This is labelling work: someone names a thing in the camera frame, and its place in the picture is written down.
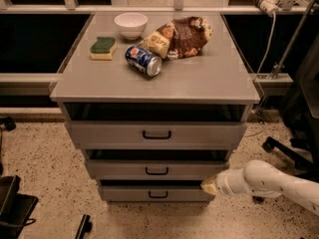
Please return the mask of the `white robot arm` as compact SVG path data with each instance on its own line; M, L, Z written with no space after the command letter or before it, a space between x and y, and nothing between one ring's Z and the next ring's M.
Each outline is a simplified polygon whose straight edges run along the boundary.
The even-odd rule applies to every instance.
M247 194L275 198L281 195L319 215L319 183L288 175L262 160L251 160L242 168L228 168L201 183L211 195Z

